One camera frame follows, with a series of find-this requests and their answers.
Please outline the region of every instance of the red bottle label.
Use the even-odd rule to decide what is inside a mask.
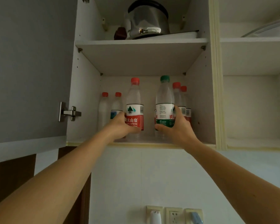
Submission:
[[[144,130],[144,117],[143,117],[143,105],[128,104],[127,116],[125,123],[132,127],[139,127]]]

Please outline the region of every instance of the forearm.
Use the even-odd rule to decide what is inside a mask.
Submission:
[[[280,188],[200,142],[186,151],[205,169],[245,223],[280,223]]]
[[[109,142],[98,133],[0,203],[0,223],[62,223]]]

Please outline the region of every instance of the brown object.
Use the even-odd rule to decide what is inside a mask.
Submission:
[[[0,202],[34,176],[36,154],[0,162]]]
[[[58,159],[62,158],[76,147],[63,147],[58,151]],[[88,177],[82,191],[76,199],[73,207],[68,213],[63,224],[88,224],[89,219],[89,202],[90,202],[90,183],[91,174]]]
[[[115,34],[114,40],[125,40],[127,38],[127,32],[124,27],[119,27]]]

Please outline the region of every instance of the stainless steel kettle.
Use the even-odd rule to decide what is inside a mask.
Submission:
[[[170,34],[168,12],[156,1],[135,1],[124,18],[127,39]]]

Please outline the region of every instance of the hand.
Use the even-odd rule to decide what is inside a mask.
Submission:
[[[174,144],[185,149],[195,143],[198,143],[199,140],[194,134],[190,122],[184,118],[179,107],[176,105],[174,107],[176,113],[174,126],[170,128],[162,124],[156,124],[155,128],[167,137],[171,138]]]
[[[120,139],[129,133],[140,133],[141,128],[131,127],[125,123],[125,113],[118,113],[101,131],[108,136],[110,142]]]

